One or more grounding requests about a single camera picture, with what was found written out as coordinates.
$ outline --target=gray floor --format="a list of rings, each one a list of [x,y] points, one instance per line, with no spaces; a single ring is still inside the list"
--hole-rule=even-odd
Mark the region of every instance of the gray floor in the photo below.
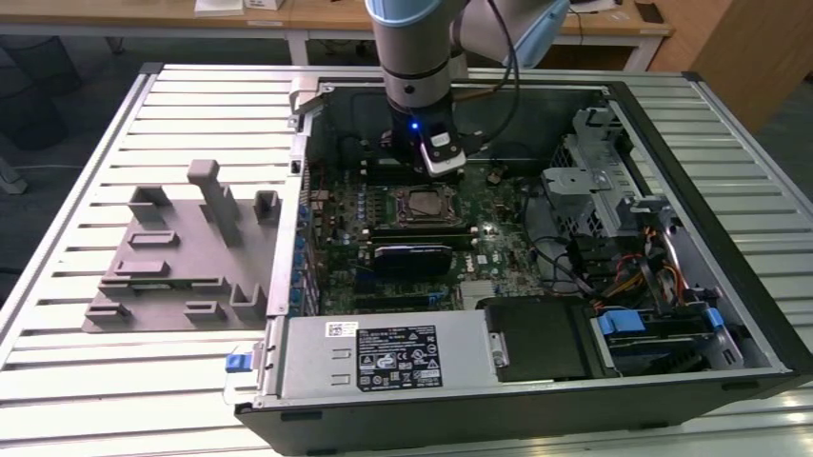
[[[65,47],[85,82],[71,95],[56,99],[71,135],[63,143],[36,152],[15,149],[0,137],[0,151],[16,167],[67,165],[81,167],[113,117],[141,62],[290,64],[279,40],[127,39],[127,51],[113,56],[101,38],[67,38]],[[354,44],[331,55],[312,42],[314,65],[370,65],[375,56],[358,56]],[[5,56],[0,55],[0,65]],[[813,86],[802,84],[758,134],[758,140],[808,196],[813,196]],[[69,192],[80,169],[23,169],[29,183],[21,196],[0,194],[0,268],[24,268],[51,220]],[[16,277],[0,273],[0,305]]]

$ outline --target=blue latch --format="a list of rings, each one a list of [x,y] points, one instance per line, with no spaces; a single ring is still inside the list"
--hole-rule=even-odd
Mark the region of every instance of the blue latch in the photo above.
[[[228,354],[226,356],[227,373],[248,373],[251,371],[251,353]]]
[[[633,309],[618,309],[605,312],[598,317],[598,326],[605,335],[617,332],[646,331],[641,315]]]
[[[709,323],[711,324],[711,328],[717,330],[718,328],[725,327],[725,321],[722,320],[721,312],[717,308],[707,308],[705,311],[706,317],[709,318]]]

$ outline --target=metal table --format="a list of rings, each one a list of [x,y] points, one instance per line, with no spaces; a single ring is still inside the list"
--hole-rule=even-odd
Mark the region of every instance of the metal table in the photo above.
[[[275,455],[242,427],[223,397],[223,357],[259,340],[262,331],[91,335],[80,326],[131,219],[123,204],[135,185],[163,184],[171,197],[188,195],[195,190],[184,184],[186,166],[194,158],[211,158],[236,197],[258,189],[284,191],[280,167],[302,143],[287,127],[291,89],[306,75],[375,77],[378,70],[147,67],[155,71],[139,75],[0,313],[0,447],[8,457]],[[499,72],[473,70],[471,77],[497,78]],[[813,345],[813,207],[705,84],[679,74],[533,71],[525,77],[627,83]],[[234,381],[238,396],[250,395],[242,390],[254,384],[246,374]],[[375,455],[590,450],[623,456],[801,456],[813,453],[812,425],[813,395],[800,388],[723,407],[679,427]]]

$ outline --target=warning label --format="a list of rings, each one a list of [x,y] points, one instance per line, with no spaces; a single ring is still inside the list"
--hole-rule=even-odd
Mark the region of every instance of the warning label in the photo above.
[[[434,326],[360,328],[355,345],[362,392],[443,386]]]

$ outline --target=white paper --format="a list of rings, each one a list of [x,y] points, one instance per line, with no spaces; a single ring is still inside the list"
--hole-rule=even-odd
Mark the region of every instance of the white paper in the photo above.
[[[243,0],[196,0],[195,16],[239,16],[243,14]]]
[[[615,0],[593,0],[587,3],[579,3],[578,5],[570,4],[570,9],[579,14],[583,12],[597,12],[611,10],[617,7]]]

